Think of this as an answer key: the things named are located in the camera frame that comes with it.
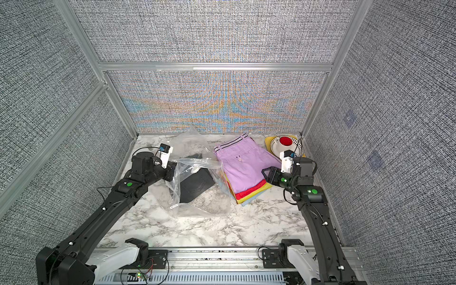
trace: purple shorts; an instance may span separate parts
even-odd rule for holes
[[[246,191],[264,180],[264,168],[282,167],[280,160],[257,145],[247,134],[217,145],[214,153],[222,163],[234,193]]]

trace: folded clothes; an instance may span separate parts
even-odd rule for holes
[[[236,200],[261,192],[259,190],[266,183],[261,173],[263,169],[271,166],[281,168],[280,160],[256,144],[247,134],[217,145],[214,153],[222,162],[222,169]]]
[[[245,206],[244,205],[245,201],[247,201],[247,200],[252,201],[253,197],[259,195],[264,190],[269,189],[269,188],[272,187],[271,184],[267,183],[266,180],[263,179],[260,183],[258,183],[254,187],[252,187],[250,189],[247,189],[246,191],[243,191],[243,192],[235,194],[234,191],[233,191],[233,188],[231,187],[231,184],[230,184],[228,178],[226,178],[226,181],[227,181],[230,193],[233,196],[233,198],[236,200],[236,203],[237,204],[243,204],[243,206]]]

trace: textured gray wall panel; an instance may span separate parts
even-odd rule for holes
[[[130,142],[102,94],[0,221],[1,284],[36,284],[36,254],[101,205],[95,188],[112,185]]]
[[[101,61],[332,62],[357,0],[70,0]]]
[[[139,132],[297,133],[324,72],[111,71]]]
[[[1,192],[98,81],[51,0],[0,10]]]
[[[456,7],[379,1],[308,141],[372,284],[454,284]]]

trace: white marble surface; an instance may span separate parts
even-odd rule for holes
[[[216,144],[236,138],[236,135],[204,135],[213,148]],[[265,148],[264,135],[250,135]],[[139,136],[134,150],[159,145],[173,136]],[[124,173],[130,169],[129,161]],[[129,238],[139,238],[149,246],[257,246],[276,245],[283,238],[300,238],[304,244],[312,240],[304,218],[296,206],[283,200],[282,188],[273,187],[242,207],[230,199],[231,212],[226,217],[173,218],[152,194],[160,181],[149,188],[138,203],[126,212],[98,244],[115,247]]]

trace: aluminum frame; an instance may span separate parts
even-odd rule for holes
[[[77,124],[79,124],[81,118],[87,113],[93,103],[107,87],[108,86],[104,82],[98,83],[57,131],[55,131],[39,149],[27,165],[13,178],[6,188],[0,192],[0,219],[6,214],[10,206],[22,194],[33,178],[35,178],[35,175],[38,174],[40,169],[54,154],[60,144],[67,138],[68,134]]]
[[[356,34],[358,33],[359,27],[366,16],[366,13],[371,6],[373,0],[360,0],[353,16],[350,20],[350,24],[347,27],[345,35],[341,41],[339,49],[337,51],[336,56],[334,57],[333,70],[329,73],[327,78],[325,79],[323,86],[317,95],[309,114],[307,115],[306,120],[304,121],[304,126],[302,128],[303,136],[306,137],[315,121],[316,116],[320,112],[320,109],[326,99],[326,96],[331,89],[334,80],[336,79],[337,73],[339,72],[345,57],[348,54],[348,50],[352,46],[352,43],[355,39]]]
[[[313,256],[315,248],[305,246],[306,250]],[[96,248],[91,256],[102,254],[112,248]],[[297,269],[264,268],[263,261],[258,257],[257,247],[160,247],[149,248],[150,250],[166,249],[170,272],[226,272],[226,271],[247,271],[247,272],[268,272],[268,271],[297,271]],[[368,282],[363,263],[358,257],[354,247],[342,247],[342,251],[355,272],[358,280]],[[126,269],[125,272],[134,272],[134,269]],[[166,269],[154,269],[154,271],[167,271]]]
[[[76,17],[76,14],[74,13],[74,10],[71,7],[70,3],[68,2],[68,0],[54,0],[54,4],[58,8],[68,28],[73,34],[73,37],[75,38],[79,47],[86,56],[87,61],[90,63],[90,66],[93,69],[93,72],[97,75],[98,80],[109,85],[109,90],[107,93],[111,101],[111,104],[114,106],[114,109],[116,110],[120,119],[124,123],[124,126],[127,129],[130,136],[133,139],[136,139],[138,134],[138,132],[136,131],[136,126],[133,123],[130,114],[128,114],[125,105],[122,103],[122,100],[120,100],[117,91],[115,91],[115,88],[112,85],[109,77],[105,73],[103,73],[103,71],[99,68],[98,63],[100,62],[100,59],[98,58],[97,53],[93,49],[93,46],[90,43],[90,40],[88,39],[84,29],[79,23],[79,20]]]
[[[255,62],[100,62],[102,71],[149,70],[149,71],[326,71],[332,63],[255,63]]]

